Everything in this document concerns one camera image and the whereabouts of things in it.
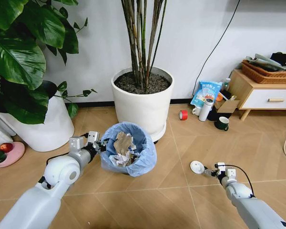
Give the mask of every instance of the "bottle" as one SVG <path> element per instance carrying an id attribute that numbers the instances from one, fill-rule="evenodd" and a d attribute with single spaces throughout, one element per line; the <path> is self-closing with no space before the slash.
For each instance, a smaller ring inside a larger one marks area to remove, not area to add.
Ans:
<path id="1" fill-rule="evenodd" d="M 213 99 L 206 99 L 204 106 L 202 107 L 200 114 L 199 114 L 199 120 L 204 122 L 206 118 L 208 117 L 208 114 L 212 108 L 213 105 Z"/>
<path id="2" fill-rule="evenodd" d="M 229 90 L 229 83 L 230 83 L 231 79 L 230 78 L 226 78 L 224 83 L 223 83 L 223 86 L 221 87 L 221 90 L 220 92 L 223 92 L 223 91 L 228 91 Z"/>

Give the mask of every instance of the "red apple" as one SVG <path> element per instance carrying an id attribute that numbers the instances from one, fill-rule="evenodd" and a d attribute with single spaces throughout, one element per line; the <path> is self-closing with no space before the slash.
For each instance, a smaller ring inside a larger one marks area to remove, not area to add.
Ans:
<path id="1" fill-rule="evenodd" d="M 13 149 L 13 144 L 12 143 L 3 143 L 0 145 L 0 150 L 3 151 L 4 153 L 8 153 Z"/>

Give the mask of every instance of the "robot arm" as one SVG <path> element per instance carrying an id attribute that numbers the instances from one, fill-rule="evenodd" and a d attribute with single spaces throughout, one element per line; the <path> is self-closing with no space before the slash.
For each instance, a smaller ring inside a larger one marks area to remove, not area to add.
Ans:
<path id="1" fill-rule="evenodd" d="M 0 222 L 0 229 L 46 229 L 50 226 L 65 192 L 94 156 L 106 148 L 106 143 L 98 142 L 98 132 L 90 131 L 87 137 L 85 146 L 82 136 L 70 138 L 68 155 L 50 160 L 38 183 L 18 199 Z"/>
<path id="2" fill-rule="evenodd" d="M 219 179 L 228 198 L 250 229 L 286 229 L 286 222 L 264 201 L 257 199 L 252 190 L 236 180 L 236 170 L 226 168 L 223 162 L 218 170 L 204 167 L 203 173 Z"/>

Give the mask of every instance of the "mug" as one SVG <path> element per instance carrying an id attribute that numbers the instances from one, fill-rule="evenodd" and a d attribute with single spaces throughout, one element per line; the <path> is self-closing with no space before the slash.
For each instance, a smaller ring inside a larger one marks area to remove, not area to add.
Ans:
<path id="1" fill-rule="evenodd" d="M 227 131 L 229 129 L 229 122 L 229 119 L 221 116 L 217 121 L 215 121 L 214 125 L 217 129 Z"/>
<path id="2" fill-rule="evenodd" d="M 195 115 L 199 116 L 200 111 L 201 111 L 201 107 L 196 106 L 196 107 L 192 110 L 192 114 L 195 114 Z"/>

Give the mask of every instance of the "blue bag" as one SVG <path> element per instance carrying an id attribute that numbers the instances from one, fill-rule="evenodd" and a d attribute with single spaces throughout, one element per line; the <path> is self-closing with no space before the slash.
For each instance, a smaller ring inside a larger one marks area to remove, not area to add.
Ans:
<path id="1" fill-rule="evenodd" d="M 110 155 L 115 155 L 116 151 L 113 146 L 117 134 L 123 131 L 133 136 L 133 143 L 137 149 L 135 153 L 139 153 L 139 158 L 131 165 L 125 167 L 115 166 L 109 159 Z M 110 127 L 102 136 L 102 141 L 109 138 L 106 151 L 101 153 L 102 168 L 116 173 L 128 173 L 132 177 L 137 177 L 148 173 L 157 163 L 157 153 L 152 138 L 141 127 L 134 123 L 118 123 Z"/>
<path id="2" fill-rule="evenodd" d="M 206 99 L 215 101 L 221 85 L 222 82 L 199 81 L 199 88 L 191 101 L 191 105 L 203 107 Z"/>

